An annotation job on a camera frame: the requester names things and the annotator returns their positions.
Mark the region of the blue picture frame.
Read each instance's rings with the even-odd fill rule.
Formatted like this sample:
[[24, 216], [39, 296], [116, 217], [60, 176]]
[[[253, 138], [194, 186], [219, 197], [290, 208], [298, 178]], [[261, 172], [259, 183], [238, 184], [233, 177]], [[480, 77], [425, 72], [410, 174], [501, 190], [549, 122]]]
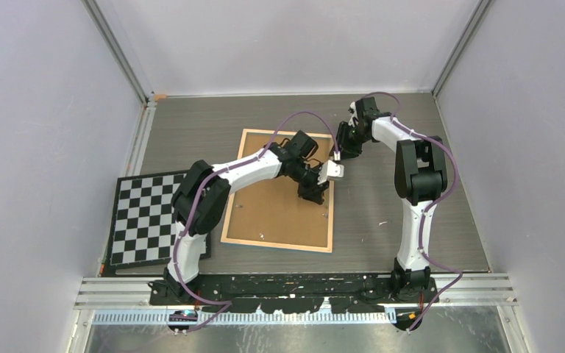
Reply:
[[301, 199], [298, 184], [282, 176], [230, 196], [221, 242], [305, 252], [333, 250], [334, 183], [319, 205]]

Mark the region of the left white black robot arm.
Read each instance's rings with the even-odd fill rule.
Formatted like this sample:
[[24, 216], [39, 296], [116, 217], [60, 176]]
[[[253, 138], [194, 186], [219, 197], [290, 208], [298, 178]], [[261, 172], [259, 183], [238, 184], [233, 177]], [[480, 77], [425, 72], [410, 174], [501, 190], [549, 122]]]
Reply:
[[162, 279], [149, 285], [151, 303], [222, 305], [293, 282], [291, 275], [202, 274], [216, 227], [224, 243], [331, 252], [332, 146], [329, 135], [245, 129], [236, 160], [196, 161], [171, 199], [177, 245]]

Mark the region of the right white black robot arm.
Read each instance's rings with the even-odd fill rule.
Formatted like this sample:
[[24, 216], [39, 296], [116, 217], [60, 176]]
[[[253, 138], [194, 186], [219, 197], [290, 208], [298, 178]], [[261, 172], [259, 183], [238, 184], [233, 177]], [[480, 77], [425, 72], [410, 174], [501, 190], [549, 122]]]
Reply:
[[348, 111], [350, 119], [339, 124], [336, 136], [342, 159], [360, 156], [369, 141], [383, 143], [395, 153], [394, 187], [402, 200], [403, 223], [388, 290], [397, 301], [413, 301], [430, 289], [431, 222], [448, 184], [441, 139], [420, 135], [395, 116], [380, 112], [372, 96], [354, 101]]

